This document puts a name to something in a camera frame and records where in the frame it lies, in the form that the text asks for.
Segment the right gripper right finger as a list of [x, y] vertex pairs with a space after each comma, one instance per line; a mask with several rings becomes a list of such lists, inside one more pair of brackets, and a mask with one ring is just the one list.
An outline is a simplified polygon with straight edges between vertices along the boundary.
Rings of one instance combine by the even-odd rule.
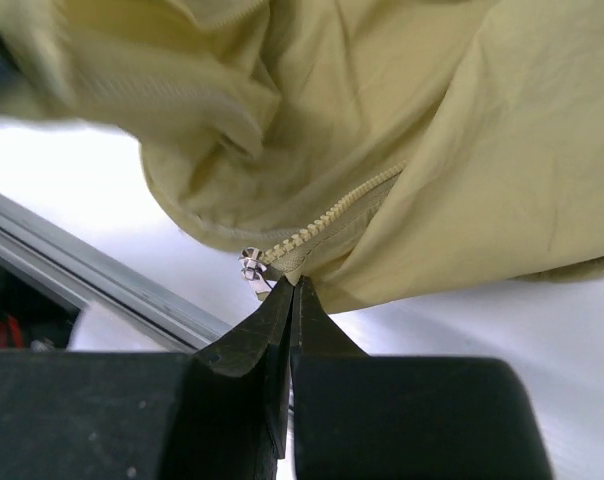
[[295, 288], [291, 373], [300, 479], [549, 479], [528, 393], [504, 361], [371, 356]]

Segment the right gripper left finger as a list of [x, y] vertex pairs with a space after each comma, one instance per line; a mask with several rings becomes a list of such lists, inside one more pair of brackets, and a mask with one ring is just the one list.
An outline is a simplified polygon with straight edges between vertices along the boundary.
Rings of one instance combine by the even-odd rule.
[[194, 354], [0, 350], [0, 479], [274, 478], [293, 293]]

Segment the tan hooded zip jacket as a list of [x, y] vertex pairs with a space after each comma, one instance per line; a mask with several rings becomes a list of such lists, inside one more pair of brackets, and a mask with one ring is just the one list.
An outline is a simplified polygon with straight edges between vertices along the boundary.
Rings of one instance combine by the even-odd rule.
[[0, 1], [0, 60], [0, 118], [132, 135], [332, 313], [604, 276], [604, 1]]

